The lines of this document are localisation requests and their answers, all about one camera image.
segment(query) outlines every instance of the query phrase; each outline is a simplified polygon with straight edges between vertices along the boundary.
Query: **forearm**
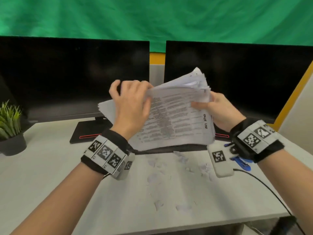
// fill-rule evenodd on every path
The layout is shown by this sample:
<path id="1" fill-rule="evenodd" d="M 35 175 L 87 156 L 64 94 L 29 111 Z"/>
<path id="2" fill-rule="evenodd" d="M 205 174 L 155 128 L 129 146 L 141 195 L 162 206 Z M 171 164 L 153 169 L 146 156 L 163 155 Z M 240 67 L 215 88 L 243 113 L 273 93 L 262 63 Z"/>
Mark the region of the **forearm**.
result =
<path id="1" fill-rule="evenodd" d="M 12 235 L 71 234 L 102 178 L 79 163 Z"/>
<path id="2" fill-rule="evenodd" d="M 313 171 L 285 150 L 273 153 L 258 165 L 304 231 L 313 234 Z"/>

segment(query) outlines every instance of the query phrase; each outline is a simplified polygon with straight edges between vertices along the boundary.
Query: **black monitor screen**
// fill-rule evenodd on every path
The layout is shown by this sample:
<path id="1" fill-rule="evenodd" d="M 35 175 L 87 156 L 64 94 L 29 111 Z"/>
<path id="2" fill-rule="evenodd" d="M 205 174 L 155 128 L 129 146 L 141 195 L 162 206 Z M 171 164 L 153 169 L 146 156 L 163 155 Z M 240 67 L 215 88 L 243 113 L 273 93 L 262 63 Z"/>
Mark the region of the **black monitor screen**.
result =
<path id="1" fill-rule="evenodd" d="M 313 60 L 313 47 L 167 41 L 164 82 L 198 67 L 242 113 L 274 122 Z"/>
<path id="2" fill-rule="evenodd" d="M 29 120 L 83 118 L 114 80 L 149 81 L 149 42 L 0 37 L 0 74 Z"/>

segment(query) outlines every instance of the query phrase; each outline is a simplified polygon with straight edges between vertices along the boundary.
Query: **paper sheet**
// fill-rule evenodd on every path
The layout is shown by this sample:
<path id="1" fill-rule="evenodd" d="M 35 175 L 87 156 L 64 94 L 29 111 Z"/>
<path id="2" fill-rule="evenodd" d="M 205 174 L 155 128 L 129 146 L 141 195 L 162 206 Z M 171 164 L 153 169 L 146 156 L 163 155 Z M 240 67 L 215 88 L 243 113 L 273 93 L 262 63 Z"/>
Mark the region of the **paper sheet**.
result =
<path id="1" fill-rule="evenodd" d="M 139 133 L 129 140 L 134 149 L 143 151 L 189 143 L 213 143 L 215 133 L 210 115 L 195 110 L 190 104 L 210 99 L 210 88 L 199 69 L 154 87 L 147 95 L 152 97 L 150 116 Z M 113 100 L 99 103 L 99 110 L 114 123 Z"/>

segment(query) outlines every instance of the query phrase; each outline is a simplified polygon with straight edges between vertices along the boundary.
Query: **monitor stand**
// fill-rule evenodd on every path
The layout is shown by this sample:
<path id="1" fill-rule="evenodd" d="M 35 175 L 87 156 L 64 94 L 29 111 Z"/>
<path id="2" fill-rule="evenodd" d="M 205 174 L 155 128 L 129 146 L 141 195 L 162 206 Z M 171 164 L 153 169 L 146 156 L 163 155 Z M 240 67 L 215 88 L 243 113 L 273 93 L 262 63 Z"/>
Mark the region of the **monitor stand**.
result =
<path id="1" fill-rule="evenodd" d="M 95 117 L 95 120 L 80 121 L 70 139 L 70 143 L 91 142 L 105 129 L 112 127 L 111 122 L 105 117 Z"/>

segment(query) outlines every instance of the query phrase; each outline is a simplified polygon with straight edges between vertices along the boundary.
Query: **desk surface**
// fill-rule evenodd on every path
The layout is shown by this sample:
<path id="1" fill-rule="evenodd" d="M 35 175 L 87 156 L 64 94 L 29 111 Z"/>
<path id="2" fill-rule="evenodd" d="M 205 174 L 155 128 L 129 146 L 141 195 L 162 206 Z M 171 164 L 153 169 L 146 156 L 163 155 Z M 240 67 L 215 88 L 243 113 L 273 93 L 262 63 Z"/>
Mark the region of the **desk surface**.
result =
<path id="1" fill-rule="evenodd" d="M 17 227 L 79 163 L 88 143 L 69 143 L 79 121 L 35 124 L 24 134 L 28 145 L 24 152 L 0 156 L 1 234 Z M 313 169 L 311 154 L 283 137 L 281 141 L 287 151 Z M 212 169 L 209 180 L 198 168 L 204 163 L 212 168 L 208 152 L 183 154 L 194 173 L 186 171 L 172 153 L 137 155 L 125 180 L 109 176 L 101 182 L 73 234 L 152 234 L 288 215 L 254 178 L 241 172 L 217 178 Z M 161 168 L 150 166 L 149 160 L 156 160 Z M 153 173 L 157 178 L 148 183 Z M 255 164 L 252 173 L 273 189 Z M 158 211 L 155 200 L 164 204 Z M 177 205 L 191 209 L 177 211 Z"/>

